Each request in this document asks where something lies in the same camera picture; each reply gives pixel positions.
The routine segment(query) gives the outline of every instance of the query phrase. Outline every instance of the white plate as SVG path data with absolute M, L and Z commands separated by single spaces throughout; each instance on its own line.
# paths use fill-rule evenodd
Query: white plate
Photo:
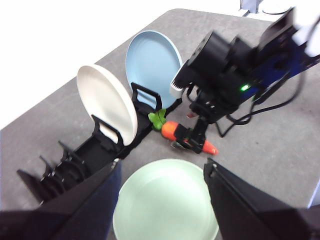
M 92 64 L 82 66 L 76 77 L 82 103 L 91 115 L 95 115 L 117 129 L 125 146 L 135 138 L 138 128 L 134 104 L 121 82 L 107 69 Z M 117 135 L 100 125 L 101 132 L 115 143 Z
M 151 162 L 124 183 L 113 214 L 117 240 L 213 240 L 219 226 L 203 170 L 191 162 Z

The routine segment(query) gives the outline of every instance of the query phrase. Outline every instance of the gray countertop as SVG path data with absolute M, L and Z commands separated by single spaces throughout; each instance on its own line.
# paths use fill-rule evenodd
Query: gray countertop
M 239 35 L 255 46 L 269 24 L 245 17 L 174 9 L 157 18 L 145 30 L 167 35 L 185 61 L 212 29 L 228 41 Z M 125 74 L 129 43 L 130 39 L 97 64 L 111 71 L 131 95 Z M 292 104 L 253 117 L 250 124 L 235 127 L 225 138 L 220 138 L 215 127 L 210 126 L 207 139 L 219 149 L 215 160 L 268 194 L 294 207 L 306 207 L 320 177 L 319 79 L 320 64 L 307 71 L 308 84 Z M 289 98 L 296 83 L 297 77 L 289 80 L 261 107 Z M 235 116 L 246 113 L 249 104 L 242 105 Z M 183 99 L 167 119 L 192 127 L 195 119 L 185 117 L 188 106 L 188 101 Z M 226 120 L 220 122 L 223 128 L 229 124 Z M 40 176 L 45 166 L 39 155 L 46 157 L 51 164 L 57 164 L 63 153 L 57 141 L 76 148 L 91 135 L 93 128 L 94 124 L 81 103 L 75 78 L 3 128 L 0 136 L 1 209 L 36 208 L 38 203 L 16 174 L 17 169 Z M 171 148 L 168 140 L 152 131 L 123 161 L 123 181 L 154 160 L 178 158 L 203 168 L 207 156 Z

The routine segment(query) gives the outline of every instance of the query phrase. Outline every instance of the toy carrot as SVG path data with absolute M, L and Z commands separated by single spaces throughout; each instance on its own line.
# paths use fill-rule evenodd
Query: toy carrot
M 175 131 L 176 131 L 178 125 L 179 125 L 179 123 L 177 123 L 175 121 L 165 122 L 161 127 L 161 134 L 165 138 L 167 138 L 171 141 L 175 141 L 177 139 L 175 136 Z M 208 154 L 212 154 L 212 155 L 218 154 L 218 149 L 208 140 L 204 141 L 202 151 L 206 152 Z

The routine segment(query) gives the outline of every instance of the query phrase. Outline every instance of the light blue plate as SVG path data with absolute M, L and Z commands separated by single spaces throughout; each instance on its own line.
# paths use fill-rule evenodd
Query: light blue plate
M 173 42 L 157 31 L 143 31 L 131 41 L 126 52 L 125 72 L 129 82 L 139 84 L 161 96 L 162 108 L 170 107 L 175 98 L 170 94 L 170 82 L 182 65 Z M 156 99 L 138 91 L 138 100 L 156 107 Z

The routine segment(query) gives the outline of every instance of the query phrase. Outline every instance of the green led light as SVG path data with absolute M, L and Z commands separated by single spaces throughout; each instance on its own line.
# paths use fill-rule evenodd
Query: green led light
M 246 84 L 246 85 L 243 85 L 240 90 L 241 91 L 245 91 L 245 90 L 248 90 L 251 86 L 249 84 Z

